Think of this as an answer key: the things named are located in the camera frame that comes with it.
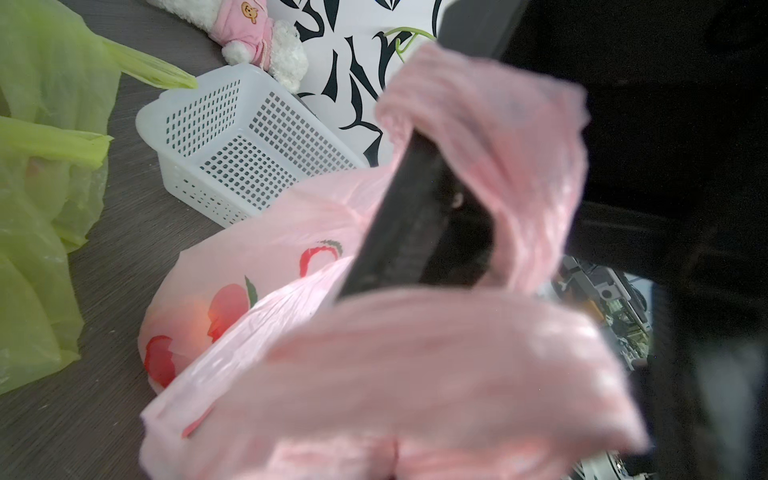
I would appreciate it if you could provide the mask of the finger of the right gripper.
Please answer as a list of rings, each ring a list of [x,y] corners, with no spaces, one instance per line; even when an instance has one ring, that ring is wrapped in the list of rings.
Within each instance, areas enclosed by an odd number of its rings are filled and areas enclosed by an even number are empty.
[[[337,298],[385,288],[469,288],[489,267],[493,221],[437,145],[412,135]]]

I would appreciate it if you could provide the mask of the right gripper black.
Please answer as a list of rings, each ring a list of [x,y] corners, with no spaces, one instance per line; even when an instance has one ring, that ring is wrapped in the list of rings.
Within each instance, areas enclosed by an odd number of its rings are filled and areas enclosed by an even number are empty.
[[[650,280],[663,479],[767,475],[767,5],[458,1],[441,45],[583,85],[566,250]]]

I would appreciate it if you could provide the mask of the white plastic basket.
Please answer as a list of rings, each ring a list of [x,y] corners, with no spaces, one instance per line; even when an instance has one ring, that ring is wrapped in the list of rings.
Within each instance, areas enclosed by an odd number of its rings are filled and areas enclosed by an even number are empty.
[[[227,228],[304,179],[367,167],[299,99],[252,65],[225,66],[136,116],[165,189]]]

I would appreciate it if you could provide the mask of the pink plastic bag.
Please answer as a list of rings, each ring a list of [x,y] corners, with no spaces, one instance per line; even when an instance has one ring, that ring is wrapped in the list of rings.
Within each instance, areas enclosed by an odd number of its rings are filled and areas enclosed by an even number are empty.
[[[390,165],[320,176],[274,205],[353,207],[364,224],[424,134],[490,213],[472,288],[326,300],[338,260],[262,299],[143,411],[153,479],[557,479],[641,453],[645,422],[595,323],[540,300],[582,198],[590,116],[575,83],[426,43],[375,110]]]

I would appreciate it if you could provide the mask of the green plastic bag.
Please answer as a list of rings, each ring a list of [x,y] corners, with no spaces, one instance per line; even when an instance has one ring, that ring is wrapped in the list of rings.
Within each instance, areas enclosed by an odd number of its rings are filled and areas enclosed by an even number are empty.
[[[30,165],[101,167],[112,138],[1,119],[1,391],[79,360],[83,318],[53,216],[27,189]]]
[[[195,89],[192,75],[91,31],[59,1],[1,3],[1,115],[67,130],[107,132],[120,78]]]

